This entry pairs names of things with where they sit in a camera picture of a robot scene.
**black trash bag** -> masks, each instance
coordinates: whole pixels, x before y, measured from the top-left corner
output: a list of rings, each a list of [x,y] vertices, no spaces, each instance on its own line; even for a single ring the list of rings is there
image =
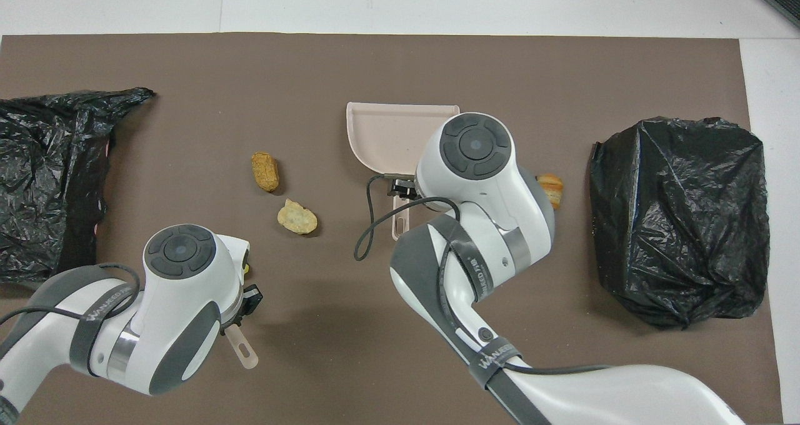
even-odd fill
[[[149,89],[0,100],[0,283],[95,263],[109,134]]]
[[[762,141],[719,117],[655,117],[597,143],[589,193],[600,283],[659,328],[742,318],[769,263]]]

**white robotic arm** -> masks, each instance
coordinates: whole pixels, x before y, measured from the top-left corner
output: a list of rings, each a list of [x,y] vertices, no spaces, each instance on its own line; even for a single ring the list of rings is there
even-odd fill
[[[554,236],[548,198],[517,167],[514,141],[496,118],[449,118],[428,142],[416,183],[423,197],[457,204],[460,220],[449,211],[403,234],[394,285],[518,423],[743,423],[711,389],[666,367],[532,368],[472,309],[544,257]]]
[[[261,299],[255,286],[243,288],[248,252],[242,239],[171,226],[145,246],[139,297],[138,285],[109,273],[122,268],[114,264],[79,267],[43,283],[28,302],[43,311],[23,314],[0,344],[0,424],[15,423],[49,371],[66,363],[149,396],[188,380],[217,334],[238,330]],[[249,343],[237,343],[240,353],[238,345],[249,353],[245,365],[254,366]]]

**velcro strap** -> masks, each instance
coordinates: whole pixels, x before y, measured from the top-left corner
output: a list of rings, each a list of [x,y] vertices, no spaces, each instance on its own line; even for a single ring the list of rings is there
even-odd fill
[[[469,360],[469,373],[486,389],[486,383],[514,356],[520,356],[516,347],[505,337],[495,337]]]
[[[100,334],[100,328],[103,327],[103,321],[106,320],[106,316],[114,308],[117,308],[123,300],[131,296],[132,293],[134,293],[133,285],[126,283],[115,286],[86,310],[81,320],[77,323],[75,335],[72,337],[71,345],[69,345],[69,365],[72,368],[88,374],[88,376],[97,376],[92,372],[91,363],[89,363],[94,341]]]
[[[489,266],[483,259],[475,242],[466,233],[466,229],[460,223],[447,214],[442,214],[429,222],[442,237],[447,239],[452,253],[461,264],[462,268],[469,277],[472,291],[475,294],[475,303],[485,299],[494,291],[494,282],[489,274]]]

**white floor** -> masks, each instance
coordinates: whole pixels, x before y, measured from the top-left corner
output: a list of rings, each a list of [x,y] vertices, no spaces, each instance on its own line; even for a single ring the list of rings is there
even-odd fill
[[[742,39],[752,131],[766,145],[783,414],[800,423],[800,29],[763,0],[0,0],[0,38],[220,31]]]

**snack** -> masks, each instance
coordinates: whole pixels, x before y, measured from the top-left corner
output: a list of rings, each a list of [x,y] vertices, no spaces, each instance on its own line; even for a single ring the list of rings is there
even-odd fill
[[[277,212],[277,222],[297,234],[309,234],[317,229],[317,216],[289,198],[286,198],[283,208]]]
[[[545,194],[551,201],[552,208],[558,209],[561,206],[561,195],[564,191],[564,183],[561,178],[553,174],[543,174],[536,177],[536,180],[545,189]]]
[[[252,176],[255,183],[264,191],[272,192],[278,188],[278,163],[268,152],[255,152],[251,157]]]

